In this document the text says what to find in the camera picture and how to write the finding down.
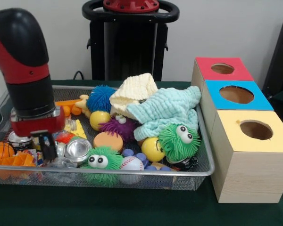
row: shape sorter box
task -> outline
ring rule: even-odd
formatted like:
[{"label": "shape sorter box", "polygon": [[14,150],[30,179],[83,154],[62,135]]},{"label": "shape sorter box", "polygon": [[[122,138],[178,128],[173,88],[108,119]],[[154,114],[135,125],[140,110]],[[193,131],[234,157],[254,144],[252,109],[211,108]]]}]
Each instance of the shape sorter box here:
[{"label": "shape sorter box", "polygon": [[191,85],[202,91],[206,80],[253,81],[253,78],[240,58],[197,57]]},{"label": "shape sorter box", "polygon": [[283,123],[273,111],[217,110],[211,136],[219,202],[277,203],[283,193]]},{"label": "shape sorter box", "polygon": [[273,111],[254,81],[205,81],[200,106],[209,138],[216,110]]}]

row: black cable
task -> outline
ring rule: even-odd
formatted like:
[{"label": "black cable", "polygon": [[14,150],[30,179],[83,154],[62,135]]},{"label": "black cable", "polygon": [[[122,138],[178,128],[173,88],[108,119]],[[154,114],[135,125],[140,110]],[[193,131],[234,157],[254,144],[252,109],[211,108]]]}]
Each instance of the black cable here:
[{"label": "black cable", "polygon": [[85,79],[85,78],[84,78],[83,73],[82,73],[81,71],[77,71],[77,72],[75,73],[75,75],[74,75],[73,80],[75,80],[75,79],[76,79],[77,74],[80,74],[80,75],[81,75],[82,80],[84,80],[84,79]]}]

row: yellow smiley ball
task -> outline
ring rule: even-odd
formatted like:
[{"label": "yellow smiley ball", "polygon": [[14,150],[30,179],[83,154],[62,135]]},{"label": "yellow smiley ball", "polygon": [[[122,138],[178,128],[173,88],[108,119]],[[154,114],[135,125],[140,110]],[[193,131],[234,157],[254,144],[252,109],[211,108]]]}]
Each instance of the yellow smiley ball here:
[{"label": "yellow smiley ball", "polygon": [[149,161],[152,162],[160,161],[166,155],[165,151],[161,148],[157,137],[145,139],[141,146],[141,152],[147,156]]},{"label": "yellow smiley ball", "polygon": [[99,131],[100,130],[99,124],[109,122],[110,119],[111,116],[108,112],[96,111],[91,113],[89,122],[94,130]]}]

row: metal mesh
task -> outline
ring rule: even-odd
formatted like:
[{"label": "metal mesh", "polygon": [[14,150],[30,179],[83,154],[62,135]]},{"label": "metal mesh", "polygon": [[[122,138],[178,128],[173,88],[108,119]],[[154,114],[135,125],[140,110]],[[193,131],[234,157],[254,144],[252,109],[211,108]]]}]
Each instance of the metal mesh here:
[{"label": "metal mesh", "polygon": [[[54,97],[55,101],[78,99],[81,94],[90,94],[91,89],[71,89],[55,88]],[[3,120],[0,124],[0,141],[2,141],[10,129],[9,113],[11,110],[11,102],[8,100],[1,108]],[[79,119],[82,127],[86,133],[88,140],[93,141],[98,132],[94,131],[87,119],[83,114],[79,116],[72,116],[72,119]],[[125,144],[124,148],[134,150],[134,153],[141,152],[137,143]],[[193,172],[208,172],[209,161],[205,149],[204,141],[202,140],[201,146],[195,156],[198,164],[191,169]],[[168,165],[168,162],[163,160],[162,164]],[[19,170],[5,170],[0,169],[0,184],[21,184],[21,185],[39,185],[39,186],[80,186],[80,187],[104,187],[95,183],[90,183],[86,180],[85,176],[88,173],[81,172],[50,172],[43,171],[19,171]],[[157,175],[115,175],[116,183],[112,187],[118,188],[149,188],[149,189],[172,189],[172,190],[197,190],[205,177],[191,177],[191,176],[157,176]],[[119,178],[123,177],[125,180],[133,185],[121,183]]]}]

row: light blue cloth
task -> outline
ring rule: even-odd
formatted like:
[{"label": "light blue cloth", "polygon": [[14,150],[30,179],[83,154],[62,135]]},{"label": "light blue cloth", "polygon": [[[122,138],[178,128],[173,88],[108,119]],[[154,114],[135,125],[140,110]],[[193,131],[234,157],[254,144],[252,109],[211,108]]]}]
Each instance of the light blue cloth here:
[{"label": "light blue cloth", "polygon": [[184,125],[198,130],[197,113],[193,109],[200,101],[197,86],[185,90],[161,88],[140,105],[130,104],[130,112],[142,125],[134,130],[137,141],[147,137],[158,137],[169,124]]}]

